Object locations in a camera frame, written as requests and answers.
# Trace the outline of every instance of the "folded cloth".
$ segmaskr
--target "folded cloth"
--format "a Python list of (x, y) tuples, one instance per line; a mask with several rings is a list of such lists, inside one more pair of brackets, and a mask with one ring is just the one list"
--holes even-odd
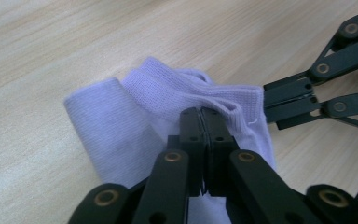
[[(78, 90), (65, 107), (104, 183), (132, 187), (146, 178), (168, 135), (179, 134), (179, 114), (209, 107), (226, 119), (240, 148), (260, 154), (275, 167), (263, 90), (216, 85), (195, 69), (171, 69), (147, 58), (121, 82), (115, 78)], [(190, 198), (189, 223), (230, 223), (225, 198)]]

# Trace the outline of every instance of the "wooden table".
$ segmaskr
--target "wooden table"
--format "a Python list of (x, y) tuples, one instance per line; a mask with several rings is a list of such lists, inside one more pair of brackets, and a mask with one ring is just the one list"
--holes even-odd
[[(65, 223), (101, 182), (62, 105), (152, 55), (220, 84), (263, 85), (308, 69), (358, 1), (0, 1), (0, 223)], [(358, 71), (316, 89), (358, 92)], [(358, 191), (358, 129), (269, 126), (278, 173), (304, 192)]]

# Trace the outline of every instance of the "tabletop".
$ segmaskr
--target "tabletop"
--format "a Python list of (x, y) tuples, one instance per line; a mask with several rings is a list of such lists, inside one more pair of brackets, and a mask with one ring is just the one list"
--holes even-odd
[[(218, 84), (262, 86), (310, 68), (358, 1), (0, 1), (0, 223), (66, 223), (101, 184), (65, 112), (78, 88), (154, 56)], [(358, 92), (358, 71), (316, 88)], [(277, 172), (305, 192), (358, 191), (358, 129), (322, 119), (279, 131)]]

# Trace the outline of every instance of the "textured fabric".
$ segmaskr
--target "textured fabric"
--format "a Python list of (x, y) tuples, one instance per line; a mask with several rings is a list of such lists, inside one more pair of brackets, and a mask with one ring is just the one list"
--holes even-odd
[[(167, 136), (179, 134), (179, 114), (206, 106), (220, 112), (240, 148), (275, 166), (263, 90), (220, 86), (201, 71), (171, 69), (148, 58), (121, 82), (111, 78), (65, 100), (68, 115), (104, 183), (128, 188), (150, 174)], [(190, 198), (189, 223), (229, 223), (224, 198)]]

